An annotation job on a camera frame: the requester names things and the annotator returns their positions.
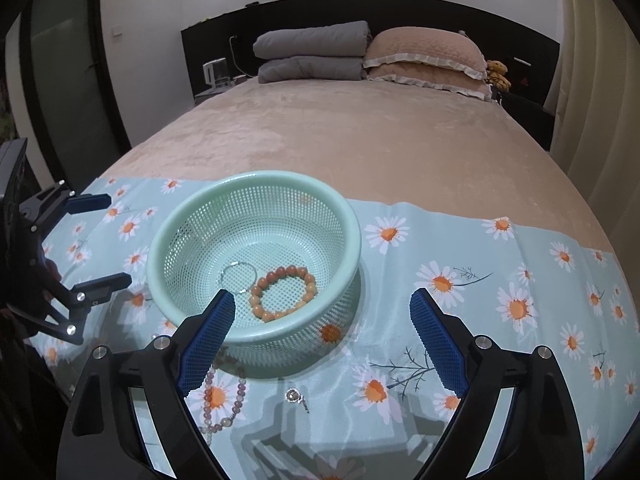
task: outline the orange beaded bracelet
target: orange beaded bracelet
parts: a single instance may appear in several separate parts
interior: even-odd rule
[[[284,278],[301,278],[305,282],[305,293],[293,307],[288,310],[279,310],[277,312],[270,312],[262,306],[262,295],[273,283]],[[310,274],[306,267],[296,267],[290,265],[285,267],[278,267],[276,270],[267,272],[264,278],[260,278],[257,283],[251,288],[251,296],[249,297],[249,304],[251,304],[251,311],[258,319],[263,320],[265,323],[273,321],[274,319],[280,319],[281,317],[291,314],[304,307],[309,301],[311,301],[318,293],[316,287],[316,278]]]

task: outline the silver pendant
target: silver pendant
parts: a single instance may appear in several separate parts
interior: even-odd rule
[[[309,408],[306,406],[305,397],[296,389],[290,388],[284,395],[284,399],[287,402],[295,402],[296,404],[302,404],[305,407],[305,411],[308,413]]]

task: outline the floral tablecloth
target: floral tablecloth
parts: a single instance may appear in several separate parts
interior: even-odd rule
[[[125,351],[173,333],[146,287],[148,247],[169,212],[208,185],[97,180],[87,192],[110,193],[112,207],[66,216],[49,235],[44,250],[66,286],[122,270],[134,280],[129,290],[93,309],[83,346],[42,334],[32,338],[63,390],[73,392],[98,344]],[[286,376],[228,362],[186,399],[201,428],[206,420],[217,424],[229,416],[242,399],[231,428],[207,433],[230,478],[413,478],[458,405],[409,318],[410,295],[422,286],[472,333],[490,335],[502,348],[531,352],[545,344],[554,351],[572,394],[591,478],[640,408],[638,319],[612,254],[508,218],[459,218],[408,203],[350,203],[363,249],[360,301],[348,332],[326,327],[325,348],[315,362]],[[291,387],[305,396],[309,414],[285,402]],[[134,400],[155,467],[171,473],[142,394],[136,392]],[[488,466],[509,402],[505,390],[472,472]]]

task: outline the curtain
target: curtain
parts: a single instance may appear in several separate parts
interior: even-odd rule
[[[612,0],[562,0],[551,157],[606,232],[640,306],[640,44]]]

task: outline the green plastic basket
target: green plastic basket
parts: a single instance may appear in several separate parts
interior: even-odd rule
[[[287,366],[320,349],[324,326],[348,328],[361,243],[353,209],[327,184],[285,171],[245,173],[201,190],[171,213],[151,245],[147,281],[176,326],[201,313],[221,288],[229,290],[236,319],[225,339],[228,354],[246,364]],[[288,265],[305,266],[319,293],[264,323],[252,314],[246,290]],[[279,280],[263,305],[286,310],[303,291],[302,280]]]

